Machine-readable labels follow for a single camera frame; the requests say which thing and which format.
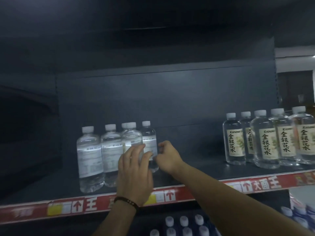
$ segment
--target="person's right hand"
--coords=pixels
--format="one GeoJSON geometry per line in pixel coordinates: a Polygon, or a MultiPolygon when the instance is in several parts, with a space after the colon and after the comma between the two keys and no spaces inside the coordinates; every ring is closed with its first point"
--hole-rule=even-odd
{"type": "Polygon", "coordinates": [[[159,143],[158,146],[160,147],[160,154],[156,156],[155,160],[161,170],[173,176],[183,160],[169,141],[159,143]]]}

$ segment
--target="clear liquid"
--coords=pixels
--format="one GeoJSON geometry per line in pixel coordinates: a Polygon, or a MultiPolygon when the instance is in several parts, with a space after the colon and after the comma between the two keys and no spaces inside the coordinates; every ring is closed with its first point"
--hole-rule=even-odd
{"type": "MultiPolygon", "coordinates": [[[[142,134],[141,132],[137,131],[135,128],[130,128],[123,133],[122,137],[123,141],[123,150],[124,153],[131,147],[131,146],[139,146],[143,144],[142,141],[142,134]]],[[[141,162],[143,156],[143,151],[139,154],[139,163],[141,162]]]]}
{"type": "MultiPolygon", "coordinates": [[[[314,117],[306,113],[297,113],[297,114],[291,115],[289,119],[291,119],[294,122],[296,136],[298,137],[297,151],[301,157],[297,159],[296,161],[302,164],[315,164],[315,154],[304,154],[305,151],[302,151],[303,143],[301,141],[301,132],[298,131],[298,127],[301,125],[315,124],[314,117]]],[[[309,138],[309,145],[311,146],[311,149],[314,149],[314,146],[315,146],[315,136],[313,135],[314,133],[311,134],[311,137],[309,138]]]]}
{"type": "Polygon", "coordinates": [[[270,149],[273,150],[274,155],[276,155],[277,159],[266,159],[265,154],[262,152],[261,141],[263,141],[263,137],[260,136],[260,129],[270,129],[274,128],[273,122],[267,117],[255,117],[250,122],[250,127],[252,130],[253,142],[254,142],[254,163],[256,166],[266,169],[276,169],[280,167],[279,162],[279,148],[277,138],[273,138],[272,141],[269,142],[270,149]]]}
{"type": "Polygon", "coordinates": [[[225,146],[225,158],[226,161],[233,165],[244,165],[246,164],[246,156],[245,156],[245,146],[243,141],[243,134],[238,134],[239,136],[235,136],[233,138],[233,142],[230,139],[227,130],[239,130],[242,129],[241,123],[237,121],[235,118],[228,119],[223,123],[223,136],[224,136],[224,146],[225,146]],[[236,152],[231,149],[232,147],[236,147],[236,152]],[[239,156],[231,156],[231,154],[237,153],[239,156]]]}
{"type": "Polygon", "coordinates": [[[85,134],[77,140],[79,184],[83,193],[91,193],[104,185],[100,138],[85,134]]]}
{"type": "Polygon", "coordinates": [[[239,122],[241,123],[243,129],[246,161],[254,163],[254,148],[252,143],[251,130],[249,130],[251,120],[252,119],[250,117],[245,117],[240,119],[239,122]]]}
{"type": "Polygon", "coordinates": [[[158,164],[155,161],[155,157],[157,156],[157,139],[156,139],[156,133],[153,128],[150,126],[144,127],[141,129],[142,133],[142,140],[143,143],[146,145],[144,148],[144,153],[151,151],[153,155],[150,158],[149,161],[149,169],[152,172],[156,172],[158,170],[158,164]]]}
{"type": "Polygon", "coordinates": [[[300,158],[297,152],[297,138],[294,136],[294,123],[286,115],[274,115],[270,117],[276,128],[279,161],[282,166],[295,166],[296,159],[300,158]]]}
{"type": "Polygon", "coordinates": [[[105,173],[105,185],[115,187],[118,176],[118,160],[124,153],[121,135],[118,132],[109,131],[101,137],[103,165],[105,173]]]}

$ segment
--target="hand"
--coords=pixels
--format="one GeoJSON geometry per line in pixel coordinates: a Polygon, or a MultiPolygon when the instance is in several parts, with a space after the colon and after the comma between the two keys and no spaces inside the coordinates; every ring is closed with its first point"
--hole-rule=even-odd
{"type": "Polygon", "coordinates": [[[159,168],[168,174],[174,176],[178,167],[183,163],[178,151],[169,141],[159,143],[160,153],[156,156],[156,162],[159,168]]]}
{"type": "Polygon", "coordinates": [[[148,200],[153,189],[152,172],[148,169],[152,152],[143,154],[139,165],[139,154],[146,145],[130,147],[118,161],[117,196],[125,197],[138,206],[148,200]]]}

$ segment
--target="shelf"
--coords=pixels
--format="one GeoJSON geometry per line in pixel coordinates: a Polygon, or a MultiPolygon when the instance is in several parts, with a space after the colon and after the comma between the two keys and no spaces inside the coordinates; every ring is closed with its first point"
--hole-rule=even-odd
{"type": "MultiPolygon", "coordinates": [[[[254,164],[233,166],[224,156],[196,156],[193,167],[245,194],[315,184],[315,167],[299,165],[268,170],[254,164]]],[[[146,206],[194,200],[189,190],[161,170],[153,174],[154,190],[146,206]]],[[[0,201],[0,224],[71,216],[110,210],[115,188],[103,187],[93,195],[79,190],[77,176],[60,170],[0,201]]]]}

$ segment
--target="cream-colored label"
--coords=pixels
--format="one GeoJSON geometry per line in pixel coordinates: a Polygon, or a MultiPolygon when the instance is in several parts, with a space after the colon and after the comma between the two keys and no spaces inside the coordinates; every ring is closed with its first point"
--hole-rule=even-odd
{"type": "Polygon", "coordinates": [[[297,125],[301,154],[315,155],[315,124],[297,125]]]}
{"type": "Polygon", "coordinates": [[[243,130],[227,130],[227,143],[230,156],[245,156],[243,130]]]}
{"type": "Polygon", "coordinates": [[[278,127],[278,137],[280,144],[280,151],[282,156],[295,156],[295,139],[293,127],[278,127]]]}
{"type": "Polygon", "coordinates": [[[259,129],[262,158],[266,160],[278,159],[278,141],[275,128],[259,129]]]}
{"type": "Polygon", "coordinates": [[[251,131],[250,127],[246,127],[245,131],[246,131],[248,153],[254,154],[254,143],[253,143],[252,131],[251,131]]]}

